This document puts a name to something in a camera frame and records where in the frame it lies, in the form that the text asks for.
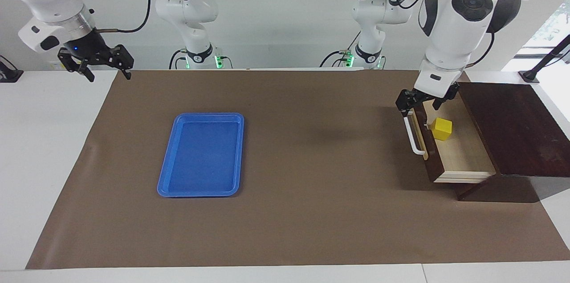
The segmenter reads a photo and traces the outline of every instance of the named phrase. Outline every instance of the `white handle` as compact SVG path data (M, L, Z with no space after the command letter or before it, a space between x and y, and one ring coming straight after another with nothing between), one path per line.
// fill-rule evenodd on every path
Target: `white handle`
M409 117L412 114L413 113L410 111L407 113L407 116L403 118L403 123L406 125L407 137L410 139L411 150L417 155L425 155L426 151L418 149L418 147L415 145L414 134L411 132L411 126L409 121Z

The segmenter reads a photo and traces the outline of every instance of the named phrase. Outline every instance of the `brown table mat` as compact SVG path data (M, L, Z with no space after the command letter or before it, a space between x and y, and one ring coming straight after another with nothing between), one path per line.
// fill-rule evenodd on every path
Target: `brown table mat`
M27 265L191 267L570 259L542 204L458 202L395 109L417 72L119 75ZM174 118L244 115L240 190L162 198Z

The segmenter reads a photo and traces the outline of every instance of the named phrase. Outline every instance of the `blue plastic tray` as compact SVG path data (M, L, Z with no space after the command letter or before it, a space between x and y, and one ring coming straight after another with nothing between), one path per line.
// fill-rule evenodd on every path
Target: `blue plastic tray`
M174 122L157 190L167 198L231 196L240 187L244 117L187 113Z

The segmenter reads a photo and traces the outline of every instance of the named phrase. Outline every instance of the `white table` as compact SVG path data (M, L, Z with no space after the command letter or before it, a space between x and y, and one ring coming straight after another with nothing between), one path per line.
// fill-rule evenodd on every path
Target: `white table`
M17 84L0 85L0 188L3 191L0 194L0 282L570 281L570 261L23 271L115 75L114 71L97 72L96 81L90 84L85 78L67 72L26 72ZM472 81L522 83L515 73L472 72L469 76ZM570 121L540 86L534 88L562 130L570 135ZM570 245L570 190L543 200L543 205Z

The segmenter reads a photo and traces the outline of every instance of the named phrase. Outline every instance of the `black stand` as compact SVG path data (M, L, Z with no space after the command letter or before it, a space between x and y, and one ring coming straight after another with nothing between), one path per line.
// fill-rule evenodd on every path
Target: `black stand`
M547 56L544 56L539 64L536 64L532 70L527 70L526 72L521 71L519 72L519 75L521 75L523 80L527 83L538 83L539 81L536 79L536 74L538 74L538 72L544 68L544 66L550 63L551 60L558 56L558 54L560 54L560 52L562 52L562 50L564 50L564 48L566 48L566 46L569 44L570 35L566 36L566 38L564 38L560 44L554 47Z
M0 83L16 83L23 73L23 70L11 70L0 62Z

